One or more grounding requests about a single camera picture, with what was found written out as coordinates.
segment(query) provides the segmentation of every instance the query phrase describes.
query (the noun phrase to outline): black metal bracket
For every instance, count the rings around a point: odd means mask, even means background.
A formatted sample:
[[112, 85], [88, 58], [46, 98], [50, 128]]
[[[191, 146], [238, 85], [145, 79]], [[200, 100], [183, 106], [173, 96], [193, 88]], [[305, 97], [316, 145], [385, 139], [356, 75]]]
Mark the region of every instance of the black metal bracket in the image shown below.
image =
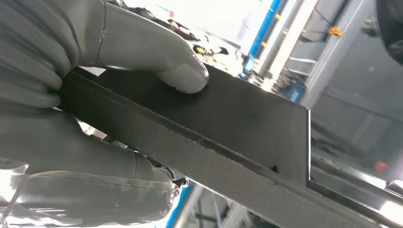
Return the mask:
[[208, 86], [186, 95], [146, 72], [75, 69], [60, 108], [279, 227], [377, 227], [306, 188], [307, 110], [208, 70]]

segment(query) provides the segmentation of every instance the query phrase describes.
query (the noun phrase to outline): orange clip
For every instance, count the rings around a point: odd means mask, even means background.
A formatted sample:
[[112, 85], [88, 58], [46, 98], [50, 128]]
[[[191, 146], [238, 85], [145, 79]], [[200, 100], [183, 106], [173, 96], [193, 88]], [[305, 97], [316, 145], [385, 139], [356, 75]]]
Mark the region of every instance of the orange clip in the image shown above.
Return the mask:
[[339, 29], [338, 27], [331, 27], [329, 29], [329, 34], [340, 37], [343, 34], [343, 31], [341, 29]]

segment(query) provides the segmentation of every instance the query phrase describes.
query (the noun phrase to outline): yellow tag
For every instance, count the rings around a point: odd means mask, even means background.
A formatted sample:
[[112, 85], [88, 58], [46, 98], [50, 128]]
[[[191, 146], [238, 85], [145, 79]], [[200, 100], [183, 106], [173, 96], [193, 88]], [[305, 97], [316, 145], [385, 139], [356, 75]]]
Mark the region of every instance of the yellow tag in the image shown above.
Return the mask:
[[202, 54], [205, 53], [204, 49], [201, 48], [201, 47], [197, 47], [196, 50], [197, 50], [198, 52], [202, 53]]

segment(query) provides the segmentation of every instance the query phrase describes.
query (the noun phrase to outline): red object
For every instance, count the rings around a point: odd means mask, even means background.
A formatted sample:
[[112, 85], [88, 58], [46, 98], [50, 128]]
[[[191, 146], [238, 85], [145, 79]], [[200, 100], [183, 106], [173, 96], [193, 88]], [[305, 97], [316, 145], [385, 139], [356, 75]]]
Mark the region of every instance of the red object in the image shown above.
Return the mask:
[[379, 174], [383, 174], [384, 173], [384, 169], [387, 168], [389, 165], [383, 161], [377, 161], [375, 163], [375, 170], [377, 173]]

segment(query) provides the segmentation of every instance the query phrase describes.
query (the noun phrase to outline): gloved hand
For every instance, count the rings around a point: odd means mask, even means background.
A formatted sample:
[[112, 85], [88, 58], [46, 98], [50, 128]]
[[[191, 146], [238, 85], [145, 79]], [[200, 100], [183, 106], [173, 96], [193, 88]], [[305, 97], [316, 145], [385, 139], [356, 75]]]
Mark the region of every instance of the gloved hand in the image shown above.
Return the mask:
[[[0, 24], [0, 157], [27, 163], [26, 172], [35, 174], [11, 186], [19, 188], [14, 208], [61, 209], [65, 215], [53, 219], [82, 227], [163, 218], [171, 206], [170, 177], [139, 153], [83, 134], [74, 117], [52, 109], [60, 103], [54, 92], [70, 69], [90, 66], [154, 71], [179, 91], [196, 93], [209, 77], [189, 46], [101, 0], [0, 0]], [[52, 186], [53, 179], [79, 184]], [[95, 184], [77, 189], [89, 182]], [[99, 184], [102, 194], [92, 194]], [[123, 192], [130, 200], [122, 200]], [[8, 216], [26, 214], [14, 212]]]

